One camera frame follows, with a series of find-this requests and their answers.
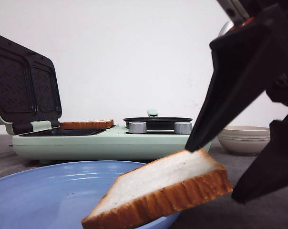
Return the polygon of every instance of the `bread crust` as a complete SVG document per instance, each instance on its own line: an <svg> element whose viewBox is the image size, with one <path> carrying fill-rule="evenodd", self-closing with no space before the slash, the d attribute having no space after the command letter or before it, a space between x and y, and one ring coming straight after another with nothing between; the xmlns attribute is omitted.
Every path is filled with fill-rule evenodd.
<svg viewBox="0 0 288 229"><path fill-rule="evenodd" d="M205 151L201 151L215 163L214 159ZM90 216L94 213L93 210L82 220L82 226L84 229L136 228L161 216L167 216L213 200L232 192L232 190L224 166L217 163L216 169L213 171L158 189L97 216ZM103 204L106 196L107 194L98 205Z"/></svg>
<svg viewBox="0 0 288 229"><path fill-rule="evenodd" d="M60 129L107 129L113 126L113 119L91 122L65 122L60 123Z"/></svg>

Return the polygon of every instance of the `ceramic bowl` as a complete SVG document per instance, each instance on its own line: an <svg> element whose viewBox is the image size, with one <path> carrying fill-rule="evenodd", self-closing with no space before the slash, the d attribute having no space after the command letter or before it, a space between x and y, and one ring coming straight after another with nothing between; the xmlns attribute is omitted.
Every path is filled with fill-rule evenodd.
<svg viewBox="0 0 288 229"><path fill-rule="evenodd" d="M233 154L260 153L270 141L270 130L259 126L227 126L217 136L220 144Z"/></svg>

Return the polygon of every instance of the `light blue plate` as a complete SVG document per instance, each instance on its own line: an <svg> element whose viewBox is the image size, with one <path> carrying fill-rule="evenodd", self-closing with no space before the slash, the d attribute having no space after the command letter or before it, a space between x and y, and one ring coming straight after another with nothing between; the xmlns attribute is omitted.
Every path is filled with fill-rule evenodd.
<svg viewBox="0 0 288 229"><path fill-rule="evenodd" d="M115 178L142 163L71 162L0 178L0 229L82 229L84 218ZM166 229L179 213L139 229Z"/></svg>

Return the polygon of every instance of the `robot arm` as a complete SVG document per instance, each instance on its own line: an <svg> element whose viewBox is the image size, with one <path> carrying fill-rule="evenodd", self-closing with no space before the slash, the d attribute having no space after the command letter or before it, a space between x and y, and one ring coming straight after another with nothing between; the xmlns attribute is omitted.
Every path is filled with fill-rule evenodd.
<svg viewBox="0 0 288 229"><path fill-rule="evenodd" d="M210 43L214 73L186 149L195 151L262 92L288 106L288 0L218 0L234 27ZM232 198L245 203L288 185L288 116L270 124L270 143Z"/></svg>

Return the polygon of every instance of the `white bread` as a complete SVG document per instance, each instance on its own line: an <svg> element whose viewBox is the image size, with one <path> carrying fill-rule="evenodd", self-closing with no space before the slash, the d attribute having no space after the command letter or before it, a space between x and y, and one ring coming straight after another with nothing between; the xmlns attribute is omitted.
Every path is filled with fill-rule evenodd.
<svg viewBox="0 0 288 229"><path fill-rule="evenodd" d="M66 122L60 123L60 129L107 129L113 126L113 119L90 122Z"/></svg>
<svg viewBox="0 0 288 229"><path fill-rule="evenodd" d="M131 229L232 191L205 150L182 150L119 176L82 220L84 229Z"/></svg>

